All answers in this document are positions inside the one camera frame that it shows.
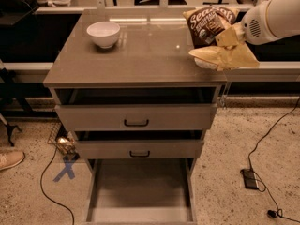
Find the tan covered gripper finger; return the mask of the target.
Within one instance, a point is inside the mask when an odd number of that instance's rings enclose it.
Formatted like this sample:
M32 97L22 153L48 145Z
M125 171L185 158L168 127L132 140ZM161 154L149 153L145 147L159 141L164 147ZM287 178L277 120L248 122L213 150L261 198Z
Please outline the tan covered gripper finger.
M257 68L259 62L246 43L237 46L208 46L189 52L197 66L217 71Z
M229 24L234 24L237 19L238 11L236 9L220 8L216 10L216 13L224 18Z

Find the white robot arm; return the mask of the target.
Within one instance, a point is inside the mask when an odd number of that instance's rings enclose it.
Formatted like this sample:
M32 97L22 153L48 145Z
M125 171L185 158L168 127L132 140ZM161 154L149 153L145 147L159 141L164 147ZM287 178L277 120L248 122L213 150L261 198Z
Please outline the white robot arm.
M201 68L256 68L259 61L248 47L300 34L300 0L266 0L250 9L241 22L237 11L205 7L184 14Z

